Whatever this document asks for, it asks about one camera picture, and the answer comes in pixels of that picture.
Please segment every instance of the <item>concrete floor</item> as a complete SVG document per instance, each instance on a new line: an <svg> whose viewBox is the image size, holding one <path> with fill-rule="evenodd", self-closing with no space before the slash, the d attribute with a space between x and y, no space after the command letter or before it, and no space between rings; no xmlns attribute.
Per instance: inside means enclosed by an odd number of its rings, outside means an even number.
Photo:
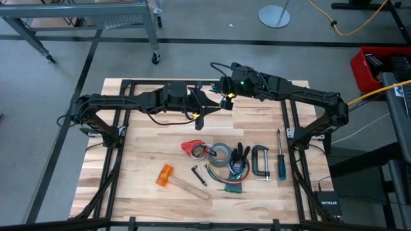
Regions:
<svg viewBox="0 0 411 231"><path fill-rule="evenodd" d="M315 2L338 19L341 31L357 28L372 15L372 12L332 10L328 1ZM266 4L282 4L282 1L165 1L162 16L165 28L157 34L159 38L404 43L388 12L381 12L358 34L340 37L329 21L306 1L290 1L288 10L292 20L287 27L267 28L257 18L258 10ZM400 9L399 14L411 33L410 9ZM3 21L0 21L0 33L14 34ZM39 34L89 36L94 32ZM145 37L142 30L105 31L103 36ZM0 121L0 225L18 224L24 219L58 131L55 120L67 109L90 43L45 42L44 45L58 64L47 64L24 41L0 41L0 113L4 114ZM160 44L160 47L162 60L159 65L152 65L148 44L100 43L82 93L100 92L105 78L217 78L219 75L209 67L209 62L239 62L289 80L308 80L315 89L341 92L346 101L360 94L349 65L358 52L356 48L194 44ZM357 131L387 111L384 102L367 104L350 115L350 123L334 133L333 140ZM335 146L368 151L395 140L387 117ZM78 128L70 129L39 221L67 218L86 145L87 138ZM342 199L342 208L349 223L385 225L380 205Z"/></svg>

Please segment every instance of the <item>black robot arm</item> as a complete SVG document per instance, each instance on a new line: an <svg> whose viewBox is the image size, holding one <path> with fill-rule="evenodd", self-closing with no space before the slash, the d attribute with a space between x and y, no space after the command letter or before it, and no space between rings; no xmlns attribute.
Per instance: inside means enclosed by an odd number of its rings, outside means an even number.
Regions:
<svg viewBox="0 0 411 231"><path fill-rule="evenodd" d="M232 70L232 76L221 77L214 91L228 96L245 96L261 101L291 99L322 107L325 110L322 116L308 126L289 131L287 135L292 138L292 146L306 150L312 137L332 132L348 123L348 106L339 93L296 86L284 78L259 73L251 67L237 63L232 63L228 68Z"/></svg>
<svg viewBox="0 0 411 231"><path fill-rule="evenodd" d="M291 99L324 108L324 114L306 127L288 131L292 146L302 150L308 149L313 136L333 131L348 123L348 106L342 101L339 93L322 92L293 85L290 81L259 73L251 67L232 63L232 76L221 77L212 91L224 97L217 103L207 98L201 91L202 84L187 88L183 81L173 81L152 92L138 96L101 96L98 94L82 96L73 102L71 120L75 124L87 124L103 136L103 145L117 148L122 142L121 129L110 126L96 115L100 110L138 110L148 114L153 122L158 123L151 115L159 112L182 112L188 119L185 123L195 122L196 130L204 125L204 116L220 109L232 110L232 99L236 96L256 98L261 101Z"/></svg>
<svg viewBox="0 0 411 231"><path fill-rule="evenodd" d="M148 116L159 112L183 112L190 121L195 122L196 130L204 126L204 116L220 109L216 103L201 91L202 84L187 88L184 81L173 81L164 87L137 96L85 95L73 102L70 118L75 124L87 124L103 137L105 147L117 148L123 142L122 129L108 125L96 114L100 110L138 110Z"/></svg>

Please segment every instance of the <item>red bin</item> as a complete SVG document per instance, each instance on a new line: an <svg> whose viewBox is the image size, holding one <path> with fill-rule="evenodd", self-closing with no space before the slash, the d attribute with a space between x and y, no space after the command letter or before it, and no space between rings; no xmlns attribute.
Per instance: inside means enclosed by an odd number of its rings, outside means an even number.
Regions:
<svg viewBox="0 0 411 231"><path fill-rule="evenodd" d="M411 47L361 47L360 52L351 60L351 68L362 92L372 92L381 88L381 81L374 79L368 66L365 54L373 54L383 63L392 55L411 56Z"/></svg>

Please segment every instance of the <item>orange hammer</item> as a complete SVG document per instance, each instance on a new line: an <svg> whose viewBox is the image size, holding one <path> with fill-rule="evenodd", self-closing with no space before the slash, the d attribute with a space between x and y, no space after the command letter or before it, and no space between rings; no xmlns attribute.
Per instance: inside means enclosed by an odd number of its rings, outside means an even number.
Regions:
<svg viewBox="0 0 411 231"><path fill-rule="evenodd" d="M165 187L167 182L170 182L173 185L179 186L180 188L184 189L189 193L193 193L201 199L208 200L210 198L210 195L208 193L201 191L200 189L197 189L196 187L178 179L177 177L174 177L173 170L173 167L169 166L168 164L165 164L155 183Z"/></svg>

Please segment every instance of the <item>wooden hammer handle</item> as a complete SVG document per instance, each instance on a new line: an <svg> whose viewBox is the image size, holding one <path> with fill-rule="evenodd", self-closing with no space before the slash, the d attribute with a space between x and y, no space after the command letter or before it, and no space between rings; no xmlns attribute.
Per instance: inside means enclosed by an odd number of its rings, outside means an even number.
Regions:
<svg viewBox="0 0 411 231"><path fill-rule="evenodd" d="M184 181L178 179L177 177L169 176L168 181L170 183L172 183L173 185L176 185L176 186L184 189L187 192L193 193L194 195L198 196L201 199L208 200L210 198L210 195L208 193L202 191L201 189L197 189L196 187L188 184L187 182L184 182Z"/></svg>

